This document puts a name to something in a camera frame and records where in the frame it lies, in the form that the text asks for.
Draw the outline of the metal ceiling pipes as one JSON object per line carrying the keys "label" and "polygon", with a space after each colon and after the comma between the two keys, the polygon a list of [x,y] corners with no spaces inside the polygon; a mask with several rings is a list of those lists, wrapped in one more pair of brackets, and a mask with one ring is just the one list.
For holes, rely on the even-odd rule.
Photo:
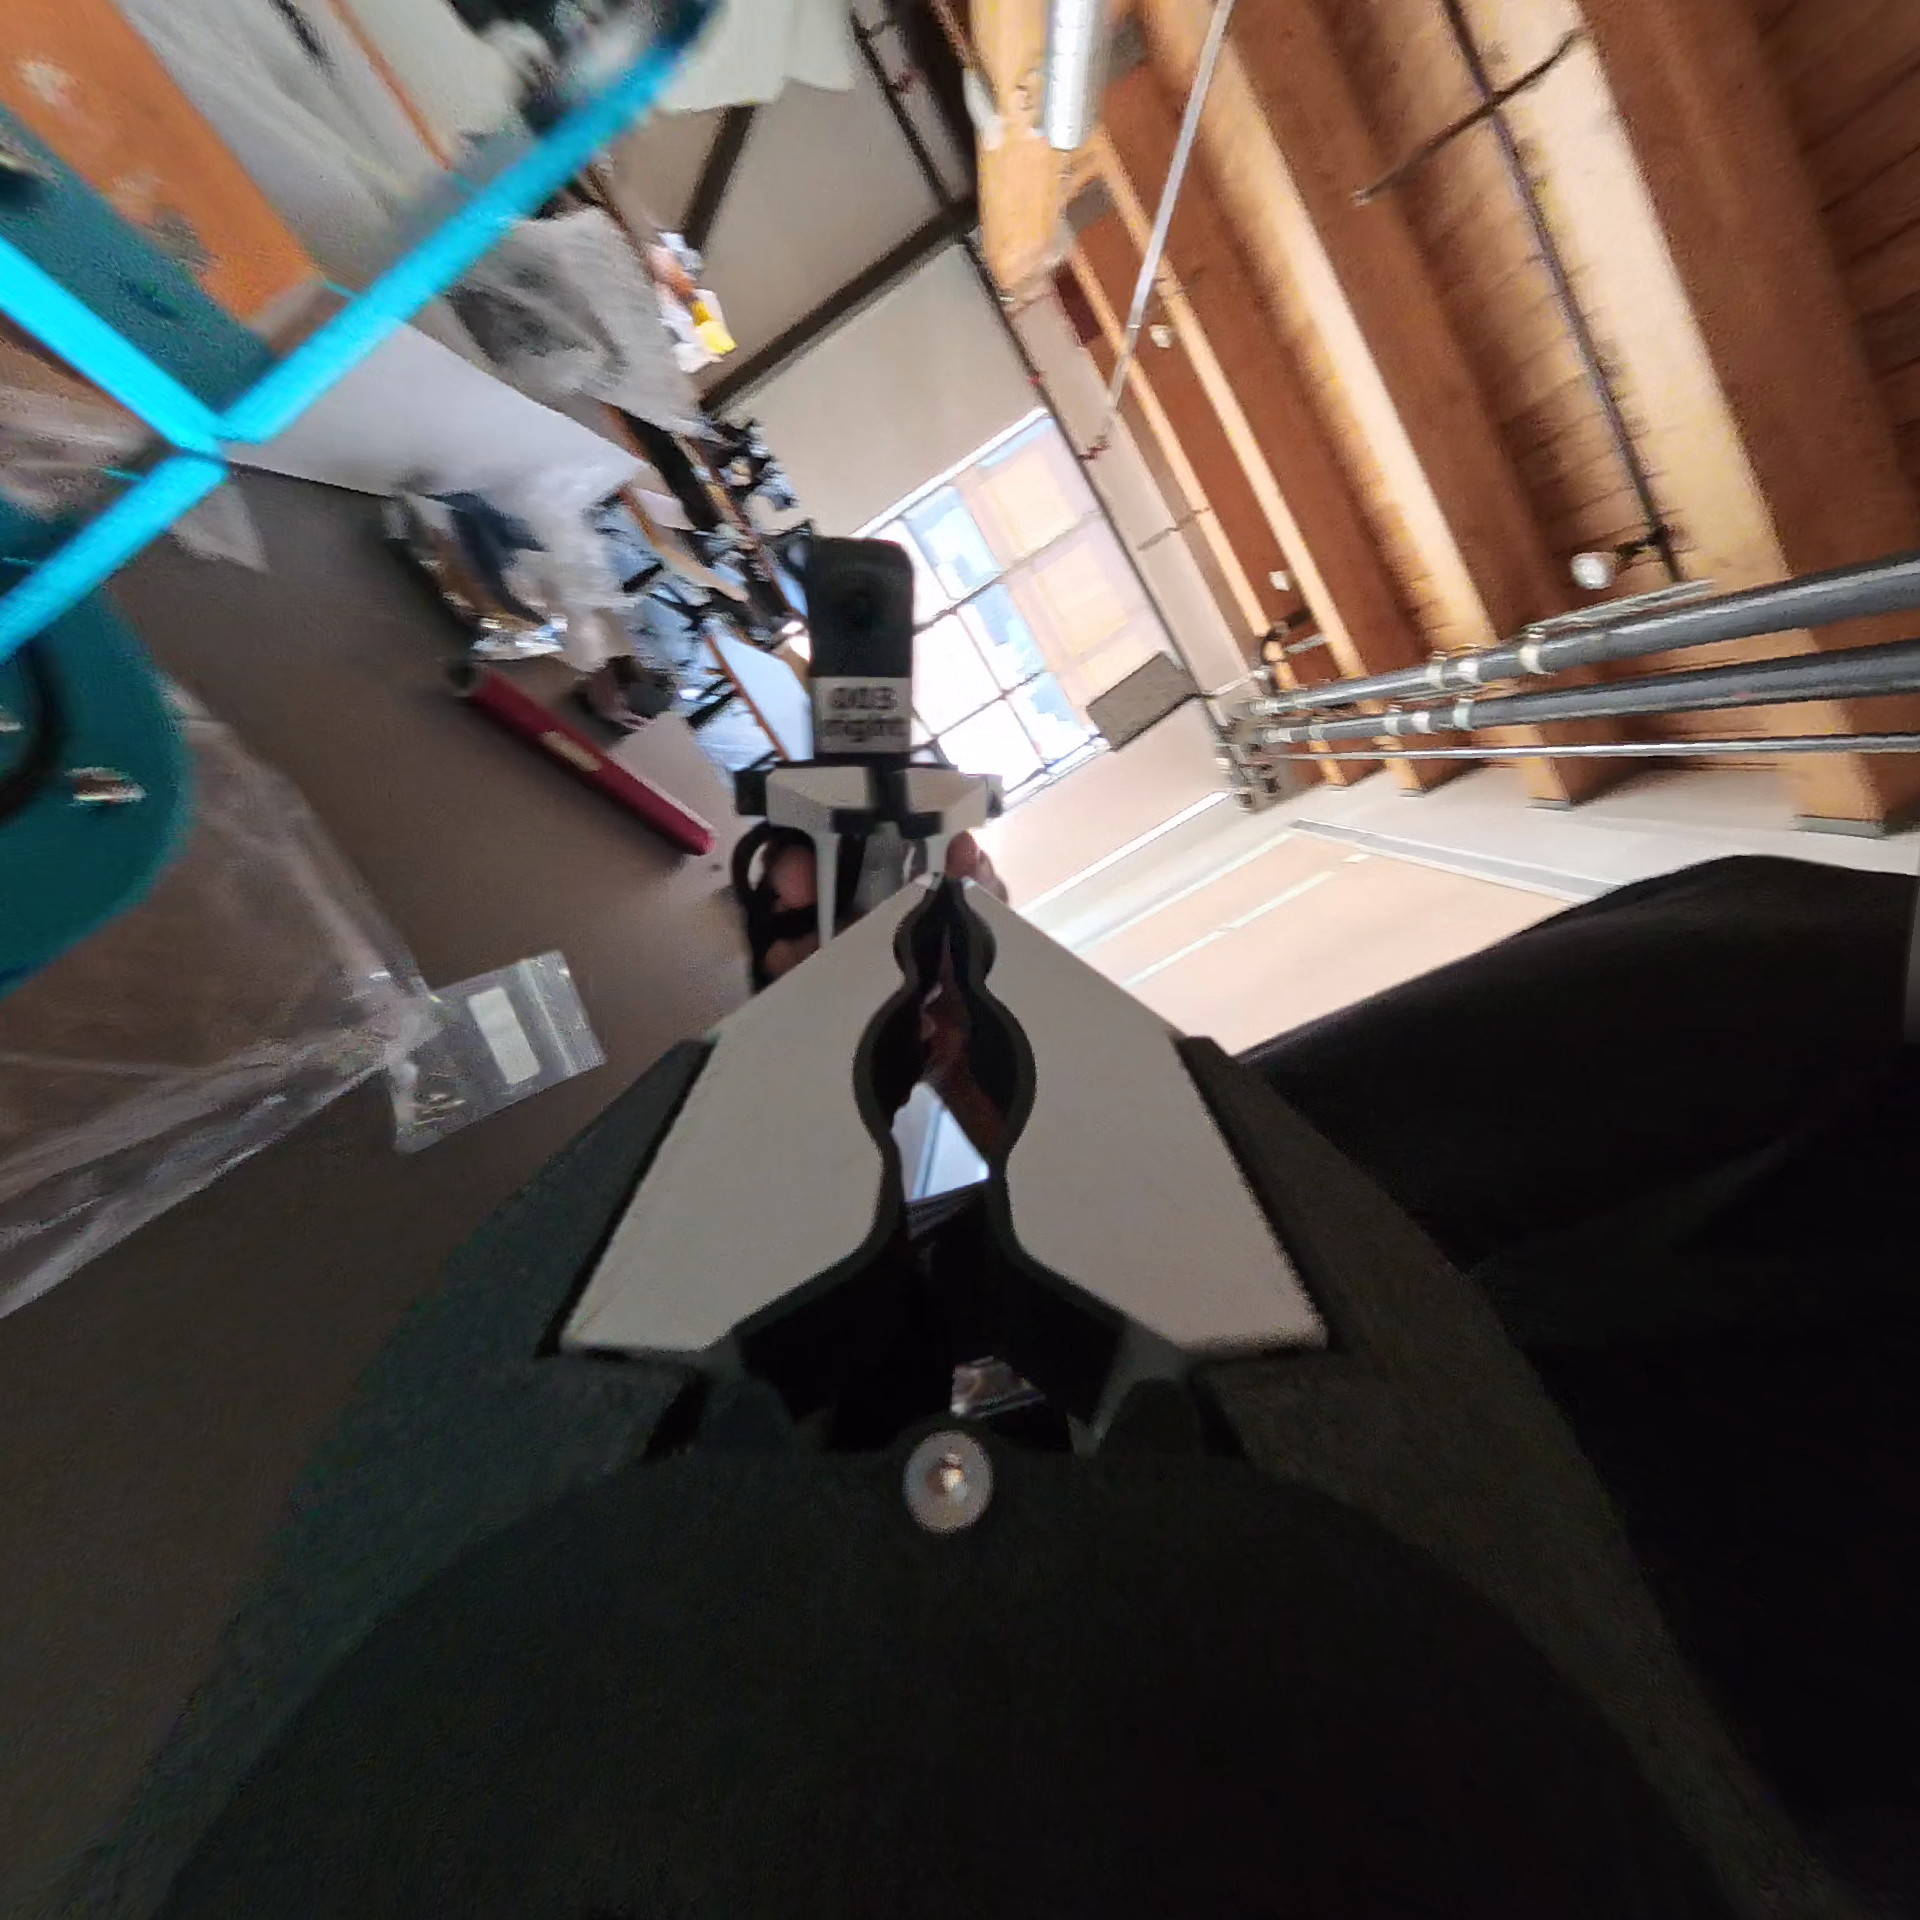
{"label": "metal ceiling pipes", "polygon": [[1678,582],[1373,677],[1217,700],[1245,807],[1313,773],[1484,762],[1916,760],[1918,554]]}

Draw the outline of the large grid window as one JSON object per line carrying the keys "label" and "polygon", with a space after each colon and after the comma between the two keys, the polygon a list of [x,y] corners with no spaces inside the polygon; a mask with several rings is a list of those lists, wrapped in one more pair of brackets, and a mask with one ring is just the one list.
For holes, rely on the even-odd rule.
{"label": "large grid window", "polygon": [[1032,414],[898,503],[875,534],[915,568],[912,737],[1027,800],[1098,749],[1050,590],[1098,522],[1064,429]]}

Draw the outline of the silver ventilation duct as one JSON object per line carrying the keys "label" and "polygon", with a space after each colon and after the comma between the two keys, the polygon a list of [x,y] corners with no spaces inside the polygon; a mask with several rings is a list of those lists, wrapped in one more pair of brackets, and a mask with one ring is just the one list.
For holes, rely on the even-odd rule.
{"label": "silver ventilation duct", "polygon": [[1041,62],[1041,132],[1060,154],[1082,150],[1106,86],[1114,2],[1048,2]]}

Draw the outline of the orange and white cardboard box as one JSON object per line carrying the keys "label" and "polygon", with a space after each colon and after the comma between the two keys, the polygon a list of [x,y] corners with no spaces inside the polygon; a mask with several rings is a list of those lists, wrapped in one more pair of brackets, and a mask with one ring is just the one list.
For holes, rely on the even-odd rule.
{"label": "orange and white cardboard box", "polygon": [[[4,116],[266,344],[292,348],[413,237],[445,175],[516,129],[522,71],[491,4],[4,2]],[[254,465],[381,490],[577,463],[589,424],[518,396],[435,298]]]}

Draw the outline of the red electric screwdriver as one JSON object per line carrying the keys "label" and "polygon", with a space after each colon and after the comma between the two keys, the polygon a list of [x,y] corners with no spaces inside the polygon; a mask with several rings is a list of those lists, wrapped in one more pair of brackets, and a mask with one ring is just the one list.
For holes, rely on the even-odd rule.
{"label": "red electric screwdriver", "polygon": [[688,856],[716,849],[716,829],[705,816],[666,792],[657,782],[638,775],[597,748],[585,732],[561,719],[532,694],[516,687],[493,666],[472,660],[450,663],[445,682],[452,696],[493,732],[515,737],[524,749],[563,769],[648,831]]}

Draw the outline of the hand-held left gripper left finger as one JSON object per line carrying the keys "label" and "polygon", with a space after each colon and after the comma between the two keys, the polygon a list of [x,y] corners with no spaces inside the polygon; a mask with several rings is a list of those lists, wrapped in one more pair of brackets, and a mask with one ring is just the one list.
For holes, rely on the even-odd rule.
{"label": "hand-held left gripper left finger", "polygon": [[561,1351],[840,1389],[905,1319],[896,1116],[928,1063],[940,879],[713,1029],[561,1319]]}

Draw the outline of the bubble wrap bundle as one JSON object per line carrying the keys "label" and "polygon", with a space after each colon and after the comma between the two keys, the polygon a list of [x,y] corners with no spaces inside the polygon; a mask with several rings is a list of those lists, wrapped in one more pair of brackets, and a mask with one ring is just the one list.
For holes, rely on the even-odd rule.
{"label": "bubble wrap bundle", "polygon": [[445,301],[530,400],[604,400],[661,421],[688,396],[657,282],[602,207],[516,224]]}

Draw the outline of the dark grey desk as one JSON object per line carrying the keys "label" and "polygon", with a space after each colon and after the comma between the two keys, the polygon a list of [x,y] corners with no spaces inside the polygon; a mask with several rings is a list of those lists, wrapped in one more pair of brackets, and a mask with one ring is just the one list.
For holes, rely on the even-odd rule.
{"label": "dark grey desk", "polygon": [[112,1823],[355,1381],[468,1234],[739,1004],[685,862],[450,693],[368,495],[246,473],[267,568],[162,543],[112,591],[317,810],[433,985],[563,951],[609,1063],[402,1156],[360,1087],[4,1319],[4,1916]]}

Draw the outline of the grey hanging panel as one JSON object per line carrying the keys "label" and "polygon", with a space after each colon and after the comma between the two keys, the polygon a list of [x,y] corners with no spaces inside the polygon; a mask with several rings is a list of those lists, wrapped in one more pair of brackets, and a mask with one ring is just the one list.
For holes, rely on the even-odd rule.
{"label": "grey hanging panel", "polygon": [[1114,752],[1121,752],[1172,713],[1203,700],[1204,690],[1186,660],[1178,653],[1153,653],[1088,702],[1088,725]]}

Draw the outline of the large clear plastic bag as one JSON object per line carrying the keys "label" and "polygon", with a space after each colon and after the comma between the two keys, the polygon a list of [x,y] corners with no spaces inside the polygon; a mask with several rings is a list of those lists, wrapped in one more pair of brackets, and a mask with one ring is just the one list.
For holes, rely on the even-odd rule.
{"label": "large clear plastic bag", "polygon": [[4,999],[3,1314],[396,1068],[421,969],[314,807],[169,687],[182,847],[123,916]]}

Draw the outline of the thin ceiling sprinkler pipe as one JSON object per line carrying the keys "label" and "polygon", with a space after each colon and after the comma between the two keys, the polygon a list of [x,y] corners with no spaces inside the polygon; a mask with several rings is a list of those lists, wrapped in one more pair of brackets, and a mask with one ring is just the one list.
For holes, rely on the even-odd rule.
{"label": "thin ceiling sprinkler pipe", "polygon": [[1226,49],[1226,41],[1233,26],[1234,2],[1218,2],[1213,4],[1208,33],[1203,38],[1201,55],[1196,58],[1196,69],[1192,74],[1192,86],[1186,93],[1180,129],[1176,135],[1171,154],[1168,154],[1168,170],[1158,191],[1158,204],[1155,212],[1153,228],[1147,233],[1145,244],[1141,246],[1141,262],[1136,287],[1130,301],[1128,321],[1121,335],[1121,348],[1115,349],[1115,361],[1110,369],[1110,382],[1106,390],[1106,400],[1101,406],[1101,415],[1094,426],[1094,436],[1088,446],[1088,455],[1101,452],[1114,438],[1114,423],[1121,412],[1121,397],[1128,386],[1128,377],[1136,361],[1138,338],[1145,325],[1147,305],[1156,293],[1162,280],[1162,261],[1168,249],[1172,216],[1180,206],[1180,196],[1185,191],[1186,170],[1192,164],[1193,145],[1204,119],[1204,106],[1211,89],[1211,79],[1217,72],[1217,63],[1220,53]]}

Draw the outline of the small zip bag white label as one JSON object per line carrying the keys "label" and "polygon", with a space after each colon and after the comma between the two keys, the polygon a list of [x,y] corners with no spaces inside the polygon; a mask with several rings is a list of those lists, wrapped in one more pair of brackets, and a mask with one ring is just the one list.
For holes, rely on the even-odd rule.
{"label": "small zip bag white label", "polygon": [[413,1156],[609,1061],[563,951],[428,996],[429,1025],[388,1070],[393,1145]]}

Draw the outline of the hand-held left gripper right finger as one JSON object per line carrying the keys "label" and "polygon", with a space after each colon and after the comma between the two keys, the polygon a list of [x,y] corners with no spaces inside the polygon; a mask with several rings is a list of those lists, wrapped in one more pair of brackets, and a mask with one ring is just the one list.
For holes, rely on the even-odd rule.
{"label": "hand-held left gripper right finger", "polygon": [[954,993],[993,1112],[1006,1353],[1080,1450],[1138,1388],[1333,1351],[1178,1025],[971,879],[954,885]]}

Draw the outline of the dark blue parts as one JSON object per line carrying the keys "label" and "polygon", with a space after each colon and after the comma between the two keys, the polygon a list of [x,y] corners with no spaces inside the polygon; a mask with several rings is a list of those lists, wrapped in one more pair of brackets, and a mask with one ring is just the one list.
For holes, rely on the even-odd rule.
{"label": "dark blue parts", "polygon": [[477,582],[501,605],[522,608],[515,568],[522,557],[544,551],[538,532],[518,513],[482,494],[444,490],[428,497],[444,508],[450,534]]}

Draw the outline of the long workbench with equipment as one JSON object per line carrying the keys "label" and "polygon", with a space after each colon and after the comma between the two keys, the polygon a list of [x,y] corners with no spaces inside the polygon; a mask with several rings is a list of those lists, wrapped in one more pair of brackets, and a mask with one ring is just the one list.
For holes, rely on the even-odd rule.
{"label": "long workbench with equipment", "polygon": [[712,417],[682,432],[609,406],[635,474],[597,528],[612,543],[622,604],[609,660],[673,674],[674,710],[726,769],[793,758],[810,745],[798,560],[810,522],[766,534],[755,508],[795,501],[760,429]]}

